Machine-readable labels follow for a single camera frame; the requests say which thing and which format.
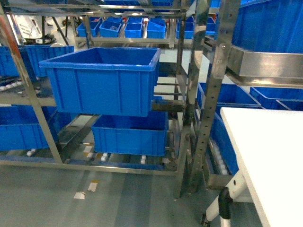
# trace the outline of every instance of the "white component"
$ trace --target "white component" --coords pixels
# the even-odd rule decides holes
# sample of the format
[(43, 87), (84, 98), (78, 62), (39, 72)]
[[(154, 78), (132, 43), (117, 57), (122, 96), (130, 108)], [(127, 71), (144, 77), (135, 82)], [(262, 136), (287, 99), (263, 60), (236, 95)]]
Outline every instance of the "white component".
[(228, 175), (227, 169), (222, 169), (222, 174), (223, 175)]
[(15, 19), (17, 21), (22, 38), (42, 38), (42, 32), (40, 29), (42, 27), (41, 17), (15, 15)]
[(36, 152), (37, 152), (37, 149), (31, 149), (27, 152), (27, 156), (31, 157)]
[(61, 43), (54, 43), (51, 45), (51, 47), (63, 47), (64, 45)]
[(217, 155), (216, 157), (217, 157), (218, 161), (222, 160), (222, 156), (221, 155)]
[(221, 164), (220, 165), (220, 169), (222, 170), (222, 169), (226, 169), (226, 166), (224, 165), (224, 164)]
[(140, 163), (141, 163), (142, 165), (145, 165), (145, 163), (146, 163), (146, 155), (142, 155), (142, 156), (141, 156), (141, 161), (140, 161)]
[(102, 157), (101, 157), (101, 162), (105, 162), (107, 159), (108, 153), (103, 153)]

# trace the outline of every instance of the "white cylindrical part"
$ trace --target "white cylindrical part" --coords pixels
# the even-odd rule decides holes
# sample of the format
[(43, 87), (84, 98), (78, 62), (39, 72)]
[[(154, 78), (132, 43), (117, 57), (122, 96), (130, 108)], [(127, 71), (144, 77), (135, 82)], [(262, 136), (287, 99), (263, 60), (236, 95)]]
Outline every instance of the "white cylindrical part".
[(228, 175), (227, 169), (222, 169), (221, 171), (222, 171), (222, 174), (223, 174), (223, 175)]
[(35, 152), (37, 151), (37, 149), (31, 149), (27, 152), (27, 156), (31, 157)]
[(219, 201), (217, 196), (215, 200), (212, 202), (212, 204), (210, 204), (210, 206), (206, 210), (206, 219), (208, 221), (212, 221), (218, 215), (219, 215)]
[(224, 219), (220, 216), (220, 223), (221, 227), (231, 227), (231, 220), (230, 219)]

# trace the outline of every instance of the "paper scrap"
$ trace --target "paper scrap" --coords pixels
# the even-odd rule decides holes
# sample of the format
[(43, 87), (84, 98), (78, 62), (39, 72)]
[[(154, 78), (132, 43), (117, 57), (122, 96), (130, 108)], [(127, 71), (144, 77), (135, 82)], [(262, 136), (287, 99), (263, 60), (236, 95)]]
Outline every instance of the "paper scrap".
[(76, 192), (74, 199), (84, 200), (85, 199), (85, 192)]
[(92, 158), (93, 155), (94, 155), (94, 152), (90, 152), (90, 153), (87, 154), (87, 157), (88, 157), (88, 158)]
[(86, 157), (88, 157), (88, 155), (89, 155), (90, 151), (92, 150), (92, 148), (93, 148), (92, 146), (86, 146), (86, 147), (85, 147), (83, 153), (84, 153), (84, 155), (85, 155)]
[(92, 146), (86, 146), (83, 152), (89, 153), (92, 148), (93, 148)]
[(97, 189), (98, 180), (92, 180), (87, 191), (95, 192)]
[(170, 160), (167, 157), (162, 158), (162, 162), (167, 164), (170, 163)]

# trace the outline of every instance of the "plastic bin rim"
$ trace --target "plastic bin rim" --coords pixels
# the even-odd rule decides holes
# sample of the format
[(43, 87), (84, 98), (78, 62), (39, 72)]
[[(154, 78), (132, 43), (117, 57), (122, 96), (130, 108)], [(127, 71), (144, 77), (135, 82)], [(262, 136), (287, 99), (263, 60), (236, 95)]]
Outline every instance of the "plastic bin rim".
[(104, 27), (102, 27), (102, 26), (104, 26), (106, 23), (114, 23), (114, 24), (117, 24), (117, 25), (119, 25), (118, 26), (118, 33), (119, 33), (119, 31), (120, 31), (120, 28), (121, 28), (121, 26), (122, 26), (122, 24), (121, 23), (117, 23), (117, 22), (115, 22), (115, 21), (110, 21), (110, 20), (105, 20), (105, 21), (103, 21), (103, 23), (99, 26), (99, 28), (102, 28), (102, 29), (106, 29), (106, 30), (110, 30), (110, 31), (112, 31), (111, 29), (108, 29), (108, 28), (104, 28)]
[[(17, 106), (2, 106), (2, 107), (0, 107), (0, 110), (1, 110), (1, 108), (7, 108), (7, 107), (8, 107), (8, 108), (14, 108), (14, 107), (15, 107), (15, 109), (18, 109)], [(58, 110), (55, 110), (55, 111), (50, 115), (49, 119), (47, 120), (47, 123), (49, 123), (50, 121), (52, 121), (53, 118), (54, 118), (57, 114), (59, 114), (59, 112), (58, 112)], [(37, 119), (37, 123), (28, 123), (28, 124), (26, 124), (26, 123), (21, 123), (21, 124), (0, 124), (0, 126), (4, 126), (4, 127), (16, 127), (16, 126), (27, 126), (27, 125), (36, 125), (36, 124), (40, 125), (40, 123), (38, 122), (38, 119)]]
[[(146, 49), (146, 48), (140, 48), (140, 47), (113, 47), (113, 48), (106, 48), (106, 47), (94, 47), (90, 48), (92, 49)], [(50, 58), (44, 61), (39, 62), (39, 66), (43, 68), (61, 68), (61, 69), (91, 69), (91, 70), (130, 70), (130, 71), (153, 71), (156, 67), (156, 64), (158, 63), (158, 60), (160, 58), (161, 49), (155, 48), (155, 47), (149, 47), (148, 49), (157, 50), (154, 54), (153, 58), (151, 59), (150, 63), (148, 65), (140, 65), (140, 68), (138, 68), (138, 65), (126, 65), (126, 64), (102, 64), (100, 63), (72, 63), (72, 62), (55, 62), (56, 66), (53, 65), (54, 60), (60, 59), (63, 56), (72, 55), (79, 52), (84, 52), (87, 50), (77, 51), (73, 53), (68, 53), (62, 56), (58, 56), (55, 58)]]
[[(113, 127), (97, 127), (95, 126), (96, 122), (99, 120), (99, 118), (102, 117), (102, 115), (100, 115), (96, 121), (92, 124), (91, 128), (94, 128), (94, 129), (113, 129), (113, 130), (127, 130), (127, 131), (134, 131), (134, 130), (137, 130), (137, 129), (128, 129), (128, 128), (113, 128)], [(169, 129), (169, 114), (168, 112), (165, 112), (165, 127), (163, 130), (151, 130), (151, 129), (140, 129), (140, 131), (167, 131)]]
[[(128, 25), (128, 24), (140, 24), (141, 27), (140, 27), (140, 29), (138, 29), (138, 30), (133, 30), (133, 29), (128, 30), (128, 29), (127, 29), (127, 25)], [(125, 25), (124, 30), (125, 30), (125, 31), (141, 31), (141, 30), (142, 30), (142, 27), (143, 27), (143, 24), (142, 24), (142, 23), (127, 23), (127, 24)]]
[(253, 0), (253, 1), (248, 1), (248, 2), (245, 2), (243, 4), (240, 4), (240, 8), (246, 7), (246, 6), (255, 5), (255, 4), (259, 4), (259, 3), (263, 3), (263, 2), (267, 2), (267, 1), (272, 1), (272, 0)]
[[(235, 85), (237, 87), (239, 87), (240, 89), (242, 89), (243, 92), (245, 92), (254, 102), (255, 104), (239, 104), (239, 105), (243, 105), (243, 106), (262, 106), (261, 103), (255, 99), (255, 97), (253, 97), (250, 93), (246, 92), (241, 86), (238, 86), (236, 84), (227, 84), (227, 85)], [(205, 94), (205, 91), (202, 89), (202, 86), (201, 86), (201, 83), (198, 83), (198, 89), (201, 89), (204, 94)], [(218, 104), (224, 104), (224, 105), (236, 105), (235, 103), (221, 103), (221, 102), (218, 102)]]
[(270, 100), (293, 101), (293, 99), (291, 99), (291, 98), (270, 98), (270, 97), (267, 97), (266, 95), (262, 94), (261, 92), (259, 92), (255, 87), (250, 87), (250, 90), (252, 90), (252, 89), (254, 91), (256, 91), (258, 94), (260, 94), (262, 97), (270, 99)]

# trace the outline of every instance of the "metal shelf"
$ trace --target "metal shelf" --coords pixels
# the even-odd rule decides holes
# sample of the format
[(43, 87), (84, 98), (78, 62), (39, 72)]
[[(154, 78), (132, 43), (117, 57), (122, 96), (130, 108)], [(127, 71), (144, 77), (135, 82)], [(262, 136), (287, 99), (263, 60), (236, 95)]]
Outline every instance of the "metal shelf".
[(238, 85), (303, 87), (303, 54), (251, 52), (233, 46), (228, 77)]

